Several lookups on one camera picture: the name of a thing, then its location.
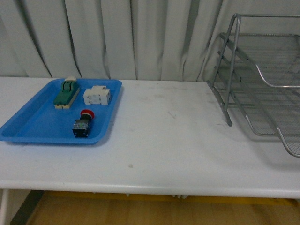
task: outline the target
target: white curtain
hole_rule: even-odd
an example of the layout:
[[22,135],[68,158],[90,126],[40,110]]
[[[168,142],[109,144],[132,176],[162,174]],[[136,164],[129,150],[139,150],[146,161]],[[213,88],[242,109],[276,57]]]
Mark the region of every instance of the white curtain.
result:
[[[0,75],[203,81],[234,13],[300,14],[298,0],[2,0]],[[244,32],[299,34],[299,20]]]

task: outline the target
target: stainless steel rack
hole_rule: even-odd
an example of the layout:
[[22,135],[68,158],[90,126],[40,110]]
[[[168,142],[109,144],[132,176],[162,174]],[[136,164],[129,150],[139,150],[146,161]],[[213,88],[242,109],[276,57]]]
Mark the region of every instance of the stainless steel rack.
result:
[[[300,15],[234,14],[227,33],[220,34],[224,44],[213,80],[207,83],[229,126],[231,97],[255,134],[278,136],[288,153],[300,157],[300,37],[240,34],[242,17]],[[231,33],[234,23],[235,32]],[[230,52],[230,59],[225,51]],[[218,78],[223,87],[218,87]]]

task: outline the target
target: scuff mark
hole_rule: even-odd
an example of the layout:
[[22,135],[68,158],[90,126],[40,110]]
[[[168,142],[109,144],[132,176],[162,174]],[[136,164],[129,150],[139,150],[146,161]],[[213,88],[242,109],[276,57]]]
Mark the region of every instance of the scuff mark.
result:
[[172,116],[173,117],[173,119],[176,119],[176,114],[175,115],[173,115],[170,111],[168,111],[168,114],[170,114],[170,116]]
[[163,95],[154,95],[155,98],[163,98]]

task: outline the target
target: white table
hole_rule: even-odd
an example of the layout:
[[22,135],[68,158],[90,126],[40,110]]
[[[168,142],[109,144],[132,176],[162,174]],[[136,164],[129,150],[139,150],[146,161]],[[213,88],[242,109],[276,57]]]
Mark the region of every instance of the white table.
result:
[[[1,77],[0,126],[49,81]],[[206,83],[122,83],[95,145],[0,142],[0,188],[300,198],[300,158],[238,109],[229,127]]]

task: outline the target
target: blue tray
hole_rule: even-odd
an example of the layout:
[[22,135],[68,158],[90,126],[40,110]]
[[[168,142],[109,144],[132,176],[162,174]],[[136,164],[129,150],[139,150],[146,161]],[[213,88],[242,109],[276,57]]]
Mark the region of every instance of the blue tray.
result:
[[[78,79],[80,92],[70,109],[55,109],[53,100],[64,79],[49,82],[0,128],[0,141],[18,143],[95,144],[106,133],[122,83],[118,80]],[[94,85],[105,85],[111,92],[109,105],[86,105],[83,94]],[[73,124],[82,109],[91,109],[89,137],[75,138]]]

